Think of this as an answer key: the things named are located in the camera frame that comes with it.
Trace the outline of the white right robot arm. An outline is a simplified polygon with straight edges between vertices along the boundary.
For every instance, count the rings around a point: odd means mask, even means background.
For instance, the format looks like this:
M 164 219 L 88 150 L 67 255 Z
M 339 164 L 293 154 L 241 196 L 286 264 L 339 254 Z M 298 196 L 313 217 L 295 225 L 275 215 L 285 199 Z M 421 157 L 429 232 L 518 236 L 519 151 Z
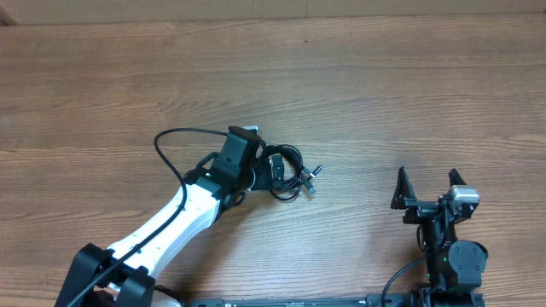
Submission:
M 489 253 L 485 246 L 472 240 L 460 240 L 456 225 L 471 218 L 480 196 L 465 183 L 457 170 L 449 172 L 450 188 L 435 201 L 418 200 L 404 167 L 398 169 L 397 185 L 391 208 L 404 211 L 403 223 L 417 227 L 416 240 L 423 257 L 395 273 L 380 294 L 387 305 L 387 291 L 405 272 L 424 264 L 427 282 L 418 284 L 397 306 L 483 306 L 485 301 L 475 289 L 482 285 Z

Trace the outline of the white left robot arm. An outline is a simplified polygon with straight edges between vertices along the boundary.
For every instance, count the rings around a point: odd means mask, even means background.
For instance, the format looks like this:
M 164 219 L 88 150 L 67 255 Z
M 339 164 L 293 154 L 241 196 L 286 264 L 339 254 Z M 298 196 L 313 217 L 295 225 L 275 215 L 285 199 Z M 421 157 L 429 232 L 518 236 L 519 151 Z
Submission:
M 168 264 L 248 191 L 286 187 L 279 154 L 248 159 L 211 153 L 183 176 L 173 198 L 143 226 L 106 249 L 84 246 L 74 257 L 58 306 L 179 306 L 156 281 Z

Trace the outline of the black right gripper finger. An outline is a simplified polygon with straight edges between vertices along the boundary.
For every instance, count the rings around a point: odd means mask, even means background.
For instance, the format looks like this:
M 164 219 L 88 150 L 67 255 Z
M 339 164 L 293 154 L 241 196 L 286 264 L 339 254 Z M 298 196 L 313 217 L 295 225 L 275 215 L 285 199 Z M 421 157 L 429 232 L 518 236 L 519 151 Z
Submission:
M 466 185 L 465 181 L 462 179 L 461 175 L 457 171 L 457 169 L 453 168 L 449 171 L 449 180 L 450 180 L 450 186 L 455 185 Z
M 392 197 L 391 208 L 405 210 L 416 202 L 415 192 L 404 166 L 398 169 L 397 185 Z

